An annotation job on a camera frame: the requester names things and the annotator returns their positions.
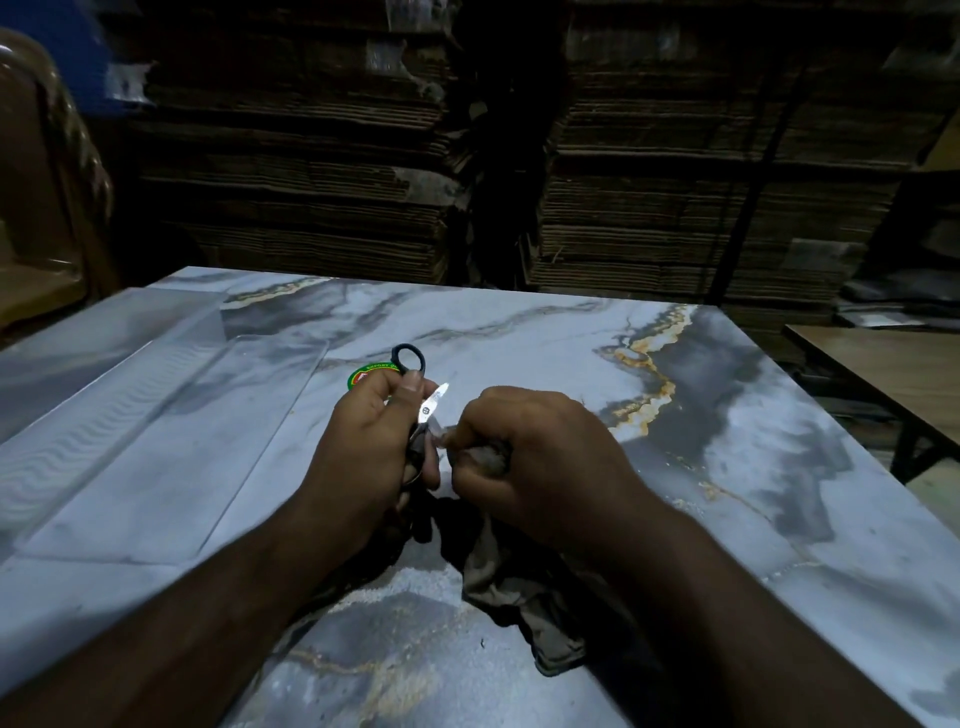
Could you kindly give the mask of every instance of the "hand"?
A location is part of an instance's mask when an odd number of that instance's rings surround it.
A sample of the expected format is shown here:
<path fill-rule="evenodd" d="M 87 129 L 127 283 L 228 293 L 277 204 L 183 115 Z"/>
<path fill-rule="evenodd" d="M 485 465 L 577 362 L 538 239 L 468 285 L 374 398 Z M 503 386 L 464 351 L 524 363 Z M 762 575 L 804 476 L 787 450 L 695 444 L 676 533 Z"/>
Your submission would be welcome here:
<path fill-rule="evenodd" d="M 468 453 L 457 454 L 490 440 L 513 447 L 502 478 L 484 474 Z M 603 423 L 558 392 L 486 389 L 442 445 L 456 454 L 459 496 L 557 548 L 598 555 L 625 514 L 665 508 Z"/>
<path fill-rule="evenodd" d="M 360 551 L 384 515 L 405 504 L 400 485 L 416 474 L 406 465 L 410 428 L 436 388 L 416 370 L 401 378 L 378 369 L 333 408 L 295 499 L 300 514 L 319 521 L 314 532 L 331 538 L 338 562 Z M 429 440 L 421 478 L 429 488 L 440 484 L 437 451 Z"/>

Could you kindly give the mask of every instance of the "brown chair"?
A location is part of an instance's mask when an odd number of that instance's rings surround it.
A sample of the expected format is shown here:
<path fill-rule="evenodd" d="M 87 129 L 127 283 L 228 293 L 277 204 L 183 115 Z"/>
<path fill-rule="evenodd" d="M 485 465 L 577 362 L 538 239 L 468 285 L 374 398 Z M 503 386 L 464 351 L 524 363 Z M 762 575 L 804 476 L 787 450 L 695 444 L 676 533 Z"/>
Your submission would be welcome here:
<path fill-rule="evenodd" d="M 44 48 L 0 28 L 0 338 L 120 289 L 112 185 Z"/>

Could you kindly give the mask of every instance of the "blue object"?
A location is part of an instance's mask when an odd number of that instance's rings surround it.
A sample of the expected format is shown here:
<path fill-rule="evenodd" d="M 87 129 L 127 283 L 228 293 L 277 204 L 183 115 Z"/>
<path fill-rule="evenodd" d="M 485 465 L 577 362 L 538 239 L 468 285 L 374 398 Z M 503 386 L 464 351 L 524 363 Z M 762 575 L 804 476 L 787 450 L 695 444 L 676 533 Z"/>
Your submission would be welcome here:
<path fill-rule="evenodd" d="M 0 26 L 41 43 L 53 57 L 78 109 L 91 116 L 119 116 L 123 102 L 104 94 L 112 61 L 92 17 L 75 0 L 0 0 Z"/>

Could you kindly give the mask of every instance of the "scissor blade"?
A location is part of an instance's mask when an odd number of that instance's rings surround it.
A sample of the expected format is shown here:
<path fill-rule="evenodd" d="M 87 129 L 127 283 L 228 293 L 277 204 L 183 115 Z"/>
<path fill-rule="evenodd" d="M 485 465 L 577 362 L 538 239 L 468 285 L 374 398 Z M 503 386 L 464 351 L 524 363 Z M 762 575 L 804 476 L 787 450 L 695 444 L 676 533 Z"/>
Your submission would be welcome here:
<path fill-rule="evenodd" d="M 425 423 L 433 416 L 433 413 L 437 411 L 437 405 L 440 403 L 440 398 L 446 394 L 446 388 L 448 386 L 449 384 L 444 382 L 437 387 L 436 392 L 423 401 L 423 404 L 420 406 L 420 413 L 417 416 L 418 424 L 422 425 Z"/>

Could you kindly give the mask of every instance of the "left hand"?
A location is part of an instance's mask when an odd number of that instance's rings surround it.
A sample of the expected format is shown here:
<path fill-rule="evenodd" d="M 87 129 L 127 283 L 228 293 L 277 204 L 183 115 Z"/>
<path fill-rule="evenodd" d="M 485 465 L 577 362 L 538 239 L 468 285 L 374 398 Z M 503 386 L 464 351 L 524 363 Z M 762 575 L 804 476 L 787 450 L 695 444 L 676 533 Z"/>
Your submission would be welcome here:
<path fill-rule="evenodd" d="M 406 465 L 410 428 L 435 389 L 416 370 L 401 377 L 378 369 L 333 408 L 295 500 L 301 515 L 320 521 L 318 528 L 333 540 L 339 561 L 360 551 L 384 515 L 406 503 L 400 485 L 415 474 Z M 437 451 L 429 439 L 420 477 L 428 488 L 440 484 Z"/>

